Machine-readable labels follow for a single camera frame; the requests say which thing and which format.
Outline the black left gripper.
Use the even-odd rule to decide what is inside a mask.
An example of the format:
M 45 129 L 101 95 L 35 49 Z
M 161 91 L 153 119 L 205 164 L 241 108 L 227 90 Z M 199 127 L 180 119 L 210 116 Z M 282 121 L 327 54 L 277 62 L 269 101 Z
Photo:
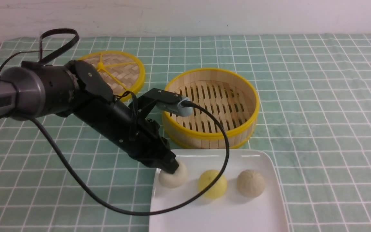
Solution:
M 130 108 L 124 103 L 80 93 L 73 101 L 73 114 L 133 160 L 169 174 L 174 174 L 179 168 L 176 155 L 159 133 L 157 122 L 139 117 L 134 133 L 130 133 L 134 120 Z

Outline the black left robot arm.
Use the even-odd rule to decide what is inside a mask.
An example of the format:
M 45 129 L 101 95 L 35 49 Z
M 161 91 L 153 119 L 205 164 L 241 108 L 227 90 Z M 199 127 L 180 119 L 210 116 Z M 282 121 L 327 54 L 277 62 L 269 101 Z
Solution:
M 28 117 L 73 114 L 132 159 L 173 174 L 179 167 L 176 156 L 159 134 L 159 126 L 146 119 L 140 108 L 142 99 L 133 95 L 132 103 L 126 105 L 83 60 L 50 65 L 79 41 L 78 32 L 72 28 L 46 31 L 40 40 L 57 34 L 72 34 L 74 38 L 46 57 L 40 46 L 37 62 L 23 61 L 19 67 L 0 69 L 0 116 L 25 121 Z

